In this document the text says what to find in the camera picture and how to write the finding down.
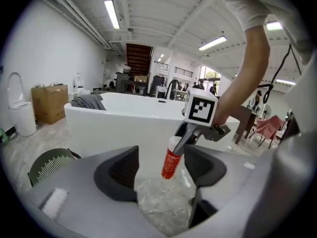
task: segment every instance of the railing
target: railing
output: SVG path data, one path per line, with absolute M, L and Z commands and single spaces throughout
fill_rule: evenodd
M 168 68 L 169 68 L 168 64 L 165 64 L 159 61 L 154 61 L 154 63 L 160 64 L 160 69 L 168 71 Z
M 165 64 L 165 63 L 162 63 L 162 62 L 158 62 L 158 61 L 154 61 L 154 63 L 160 64 L 160 69 L 161 70 L 165 70 L 165 71 L 169 70 L 169 65 L 168 64 Z M 182 68 L 179 68 L 179 67 L 175 67 L 174 73 L 180 74 L 180 75 L 184 75 L 186 77 L 193 77 L 193 73 L 191 71 L 185 70 L 185 69 L 182 69 Z
M 193 73 L 191 71 L 179 67 L 175 67 L 174 73 L 184 75 L 186 77 L 193 77 Z

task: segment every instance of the ceiling light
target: ceiling light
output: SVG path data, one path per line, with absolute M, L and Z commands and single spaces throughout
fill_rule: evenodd
M 288 84 L 288 85 L 296 85 L 295 82 L 287 81 L 287 80 L 283 80 L 283 79 L 277 79 L 276 82 L 284 83 L 284 84 Z
M 219 38 L 217 38 L 217 39 L 215 39 L 215 40 L 203 45 L 202 47 L 199 48 L 199 50 L 200 51 L 204 51 L 204 50 L 209 49 L 209 48 L 211 48 L 211 47 L 213 47 L 213 46 L 215 46 L 215 45 L 217 45 L 219 43 L 225 42 L 226 40 L 227 40 L 226 37 L 221 36 L 221 37 L 219 37 Z
M 111 19 L 111 22 L 113 24 L 114 29 L 120 29 L 119 21 L 118 21 L 117 15 L 116 15 L 115 10 L 114 10 L 113 1 L 106 0 L 105 6 L 107 8 L 107 11 L 108 11 L 108 14 L 109 14 L 109 17 Z
M 269 22 L 268 24 L 266 24 L 266 28 L 269 31 L 283 29 L 282 25 L 278 21 Z

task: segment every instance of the white cloth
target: white cloth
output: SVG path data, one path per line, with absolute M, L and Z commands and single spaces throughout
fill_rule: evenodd
M 265 24 L 273 14 L 283 26 L 292 46 L 306 65 L 312 55 L 313 43 L 297 8 L 289 0 L 222 0 L 238 19 L 243 31 Z

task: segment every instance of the white bathtub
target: white bathtub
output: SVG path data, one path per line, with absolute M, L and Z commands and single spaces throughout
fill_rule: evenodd
M 72 138 L 71 150 L 88 157 L 138 145 L 140 168 L 137 176 L 160 176 L 169 138 L 184 118 L 181 111 L 185 103 L 121 93 L 101 96 L 106 111 L 76 108 L 70 103 L 64 106 Z M 202 136 L 197 145 L 225 151 L 239 121 L 230 117 L 227 125 L 231 132 L 222 140 L 210 142 Z

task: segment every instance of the white cap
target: white cap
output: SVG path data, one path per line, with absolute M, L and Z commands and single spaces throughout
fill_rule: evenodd
M 172 136 L 169 139 L 169 143 L 168 143 L 168 149 L 171 152 L 174 152 L 175 147 L 177 146 L 177 144 L 179 143 L 179 141 L 182 139 L 182 137 L 177 137 L 177 136 Z

